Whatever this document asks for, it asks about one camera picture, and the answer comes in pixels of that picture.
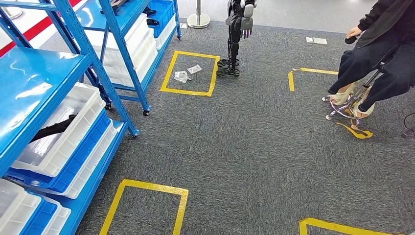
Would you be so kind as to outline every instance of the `white plastic bin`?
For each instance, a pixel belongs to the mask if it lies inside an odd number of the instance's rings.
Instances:
[[[62,205],[48,197],[43,197],[47,202],[53,203],[58,206],[53,217],[50,219],[49,223],[47,224],[46,228],[43,230],[42,235],[59,235],[63,226],[65,225],[69,215],[70,209],[62,207]]]
[[[163,45],[167,42],[167,39],[169,38],[170,34],[176,29],[176,26],[176,14],[174,14],[169,23],[163,29],[163,32],[161,32],[159,37],[156,38],[157,50],[160,50],[163,47]]]
[[[99,139],[98,143],[95,145],[94,149],[92,150],[88,158],[85,160],[84,164],[82,164],[78,173],[76,174],[68,188],[65,190],[65,192],[58,193],[47,188],[36,189],[50,194],[63,195],[71,199],[77,198],[79,193],[82,191],[85,184],[87,183],[92,172],[95,170],[96,165],[99,163],[102,156],[104,156],[104,153],[107,151],[108,146],[110,146],[117,132],[118,131],[114,128],[113,122],[111,121],[110,125],[105,130],[105,133]]]
[[[41,200],[19,185],[0,179],[0,235],[18,235]]]
[[[147,25],[147,19],[148,18],[146,14],[141,14],[124,37],[127,50],[130,55],[133,54],[133,52],[140,45],[145,33],[149,28]],[[99,57],[101,55],[104,32],[85,30],[85,33]],[[113,34],[109,33],[103,63],[106,64],[116,62],[124,62],[124,60],[122,59],[121,52],[118,49],[118,45]]]
[[[78,114],[65,132],[30,143],[12,164],[12,168],[26,169],[55,177],[62,170],[72,152],[86,135],[105,102],[96,87],[76,83],[44,127],[52,126]]]
[[[131,56],[134,64],[134,69],[140,82],[143,81],[151,65],[157,57],[156,41],[153,37],[154,30],[149,28],[141,45],[137,48]],[[105,71],[113,83],[121,84],[127,87],[134,87],[130,74],[124,61],[119,63],[108,63],[104,65]]]

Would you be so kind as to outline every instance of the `clear plastic bag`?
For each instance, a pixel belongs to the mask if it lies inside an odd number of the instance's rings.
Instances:
[[[196,65],[196,66],[193,66],[193,67],[187,69],[187,71],[189,71],[190,74],[197,73],[201,70],[202,70],[202,68],[199,65]]]
[[[174,79],[181,82],[186,83],[189,79],[189,76],[187,76],[186,71],[179,71],[174,73]]]

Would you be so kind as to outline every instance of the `humanoid robot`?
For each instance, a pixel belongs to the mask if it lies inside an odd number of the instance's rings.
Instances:
[[[218,62],[216,74],[221,76],[239,76],[239,60],[236,58],[239,51],[239,41],[248,38],[252,33],[254,21],[252,15],[259,0],[229,0],[228,18],[226,25],[229,26],[228,57]]]

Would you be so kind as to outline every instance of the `shoe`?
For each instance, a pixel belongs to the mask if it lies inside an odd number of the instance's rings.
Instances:
[[[156,20],[153,20],[153,19],[147,19],[147,25],[150,25],[150,26],[156,26],[156,25],[159,25],[160,24],[160,22],[158,22],[158,21],[156,21]]]
[[[352,94],[354,91],[354,88],[356,87],[356,82],[353,82],[348,89],[343,93],[336,93],[332,94],[330,97],[333,98],[333,104],[334,105],[342,105],[346,102],[349,94]]]
[[[147,7],[145,7],[145,9],[144,9],[143,13],[144,13],[144,14],[146,14],[147,16],[151,16],[151,15],[156,14],[156,13],[157,13],[157,11],[156,11],[156,10],[152,10],[152,9],[150,9],[150,8],[148,8],[148,6],[147,6]]]
[[[366,112],[362,112],[362,111],[359,110],[359,106],[366,100],[371,88],[372,88],[372,86],[370,86],[365,91],[365,93],[362,94],[362,99],[359,102],[357,102],[357,104],[353,107],[353,115],[355,117],[362,116],[362,115],[359,115],[359,114],[364,114],[364,115],[366,115],[365,118],[367,118],[369,115],[371,115],[373,113],[373,110],[375,108],[375,104],[373,104]]]

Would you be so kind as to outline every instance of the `yellow tape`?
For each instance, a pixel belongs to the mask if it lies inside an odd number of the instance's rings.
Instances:
[[[169,68],[168,68],[167,73],[166,73],[166,77],[164,77],[164,81],[163,81],[163,84],[161,86],[160,91],[162,91],[162,89],[167,88],[168,80],[171,76],[171,73],[173,72],[173,68],[174,68],[174,64],[176,63],[177,56],[178,56],[178,54],[176,52],[174,52],[173,58],[171,59]]]
[[[121,182],[121,184],[119,184],[118,186],[117,192],[115,193],[115,197],[113,199],[113,202],[111,203],[110,209],[108,211],[107,217],[105,218],[104,224],[102,225],[101,231],[99,232],[100,235],[105,235],[108,233],[108,229],[110,229],[111,222],[114,218],[115,211],[118,207],[124,189],[125,184]]]
[[[307,68],[300,68],[298,71],[317,72],[317,73],[325,73],[325,74],[332,74],[332,75],[338,75],[339,74],[339,72],[336,72],[336,71],[315,70],[315,69],[307,69]]]
[[[373,133],[372,132],[370,132],[370,131],[362,131],[362,130],[359,130],[359,129],[356,129],[356,130],[358,130],[358,131],[361,131],[361,132],[363,132],[363,133],[365,133],[365,135],[364,134],[359,134],[359,133],[357,133],[355,130],[353,130],[352,128],[350,128],[350,127],[348,127],[348,126],[346,126],[346,125],[344,125],[343,123],[340,123],[340,122],[336,122],[336,124],[337,125],[340,125],[340,126],[343,126],[344,128],[346,128],[348,131],[350,131],[356,138],[358,138],[358,139],[361,139],[361,140],[364,140],[364,139],[368,139],[368,138],[370,138],[370,137],[372,137],[373,136]]]
[[[293,72],[289,72],[288,73],[288,87],[290,89],[290,91],[295,91],[294,89],[294,76],[293,76]]]
[[[170,79],[171,73],[173,72],[174,64],[176,63],[178,55],[188,55],[188,56],[197,56],[197,57],[204,57],[210,58],[215,60],[215,64],[213,66],[212,77],[210,79],[210,85],[208,92],[196,92],[196,91],[186,91],[186,90],[178,90],[178,89],[171,89],[167,88],[168,81]],[[208,96],[211,97],[213,93],[213,89],[215,88],[216,84],[216,72],[218,71],[218,62],[220,60],[220,56],[216,55],[205,55],[205,54],[198,54],[193,52],[186,52],[186,51],[174,51],[173,58],[170,62],[170,66],[167,70],[166,76],[164,77],[163,84],[160,88],[161,92],[170,92],[170,93],[178,93],[178,94],[189,94],[189,95],[200,95],[200,96]]]
[[[314,218],[307,218],[300,221],[300,235],[307,235],[307,225],[349,235],[391,235],[381,232],[374,232],[366,229],[358,229],[345,225],[325,222]]]
[[[174,223],[173,235],[180,235],[182,229],[184,211],[186,210],[188,190],[186,190],[180,198],[179,209],[177,210],[176,222]]]
[[[304,71],[304,72],[317,72],[317,73],[325,73],[325,74],[333,74],[333,75],[338,75],[339,72],[336,71],[328,71],[328,70],[315,70],[315,69],[307,69],[307,68],[300,68],[298,70],[295,71]],[[294,92],[294,75],[293,75],[293,71],[290,71],[288,73],[288,88],[290,89],[291,92]]]
[[[168,193],[180,195],[181,196],[180,204],[179,204],[179,209],[177,211],[176,222],[174,223],[173,235],[180,234],[180,230],[182,229],[182,223],[183,223],[183,218],[184,218],[184,211],[186,210],[187,197],[189,195],[189,190],[183,189],[183,188],[176,188],[172,186],[158,185],[158,184],[152,184],[152,183],[147,183],[147,182],[142,182],[142,181],[125,179],[118,186],[117,192],[115,193],[115,197],[113,199],[113,202],[111,203],[107,217],[105,218],[104,224],[102,225],[101,232],[99,233],[100,235],[107,234],[108,229],[110,228],[111,222],[114,218],[115,211],[121,199],[122,193],[124,192],[124,189],[126,186],[154,190],[154,191],[159,191],[159,192],[168,192]]]

